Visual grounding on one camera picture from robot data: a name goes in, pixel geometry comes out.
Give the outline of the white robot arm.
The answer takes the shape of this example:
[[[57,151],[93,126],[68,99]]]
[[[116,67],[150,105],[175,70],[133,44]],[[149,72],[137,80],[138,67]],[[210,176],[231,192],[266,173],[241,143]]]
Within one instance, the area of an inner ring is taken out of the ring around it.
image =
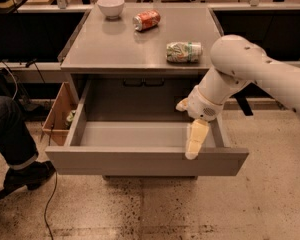
[[[219,38],[210,50],[212,67],[176,105],[193,119],[187,133],[185,156],[195,159],[206,139],[209,123],[227,99],[254,84],[300,116],[300,68],[276,61],[259,46],[237,35]]]

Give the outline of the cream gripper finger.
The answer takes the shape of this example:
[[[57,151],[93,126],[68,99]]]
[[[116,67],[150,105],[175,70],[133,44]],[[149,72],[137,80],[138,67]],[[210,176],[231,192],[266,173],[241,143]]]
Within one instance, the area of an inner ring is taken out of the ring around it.
[[[187,110],[187,107],[188,107],[188,99],[184,98],[180,102],[177,103],[176,110],[183,112],[183,111]]]
[[[185,146],[185,157],[195,159],[208,135],[209,123],[202,119],[195,119],[188,127]]]

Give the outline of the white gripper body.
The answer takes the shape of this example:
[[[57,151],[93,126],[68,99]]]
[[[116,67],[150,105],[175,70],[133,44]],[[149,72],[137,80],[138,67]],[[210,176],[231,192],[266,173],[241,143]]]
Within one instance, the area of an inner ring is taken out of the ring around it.
[[[193,119],[202,119],[207,122],[213,121],[222,111],[223,106],[210,102],[199,91],[196,85],[187,97],[187,113]]]

